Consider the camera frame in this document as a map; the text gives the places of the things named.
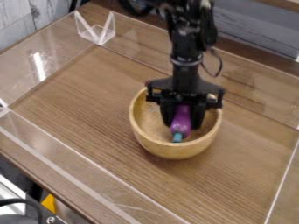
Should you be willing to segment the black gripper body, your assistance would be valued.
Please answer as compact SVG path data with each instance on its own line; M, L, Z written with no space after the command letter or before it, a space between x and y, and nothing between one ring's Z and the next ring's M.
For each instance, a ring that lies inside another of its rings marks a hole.
M160 107L202 104L208 109L222 107L224 88L205 81L198 73L200 62L172 64L172 75L145 83L145 100Z

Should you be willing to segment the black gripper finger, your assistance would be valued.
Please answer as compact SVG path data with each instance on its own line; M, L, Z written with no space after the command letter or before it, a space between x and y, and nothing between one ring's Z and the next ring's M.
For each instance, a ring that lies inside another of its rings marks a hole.
M193 130L201 127L201 122L205 116L205 107L206 104L202 102L190 106L190 128Z
M170 126L173 115L176 110L176 103L170 101L162 101L160 105L160 112L162 117L162 123L166 127Z

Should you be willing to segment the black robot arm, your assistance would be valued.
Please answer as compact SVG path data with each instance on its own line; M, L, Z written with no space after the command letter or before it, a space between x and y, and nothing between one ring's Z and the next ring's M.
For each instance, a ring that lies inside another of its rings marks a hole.
M173 123L181 105L189 108L190 127L196 130L202 123L205 111L218 109L224 88L200 75L204 68L202 54L217 40L213 22L213 0L117 0L124 10L144 17L152 10L164 13L166 31L172 43L169 60L172 76L145 83L149 102L160 106L162 123Z

